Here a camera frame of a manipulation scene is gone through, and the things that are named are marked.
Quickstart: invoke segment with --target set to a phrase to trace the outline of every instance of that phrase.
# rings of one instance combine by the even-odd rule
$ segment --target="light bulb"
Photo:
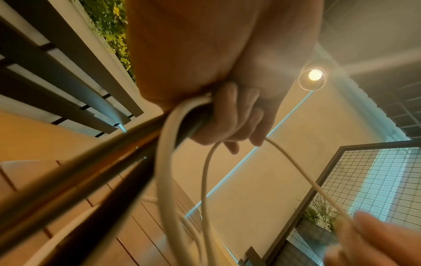
[[[313,69],[308,73],[308,78],[312,81],[318,81],[323,77],[323,72]]]

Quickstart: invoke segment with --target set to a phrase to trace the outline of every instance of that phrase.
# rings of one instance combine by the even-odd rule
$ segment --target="wire mesh panel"
[[[365,211],[383,222],[421,230],[418,147],[345,151],[322,188],[350,215]],[[270,265],[323,265],[327,246],[336,243],[336,216],[316,194]]]

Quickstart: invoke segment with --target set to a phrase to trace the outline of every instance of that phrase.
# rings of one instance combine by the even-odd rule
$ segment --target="yellow flower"
[[[120,9],[119,9],[118,7],[114,7],[113,12],[114,12],[114,14],[116,14],[117,16],[119,16],[119,15],[120,15]]]

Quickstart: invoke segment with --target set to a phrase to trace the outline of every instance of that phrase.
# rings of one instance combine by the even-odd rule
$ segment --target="skin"
[[[262,145],[313,52],[323,0],[126,0],[141,95],[164,111],[211,92],[214,116],[192,139]]]
[[[326,251],[326,266],[421,265],[421,232],[383,223],[363,212],[355,214],[354,223],[340,219],[335,224],[340,244]]]

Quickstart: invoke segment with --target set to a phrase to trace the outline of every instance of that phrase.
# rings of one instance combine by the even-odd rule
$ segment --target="metal railing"
[[[317,183],[351,215],[369,212],[384,222],[421,230],[421,141],[340,147]],[[337,213],[311,189],[263,260],[271,265],[323,265],[336,243]]]

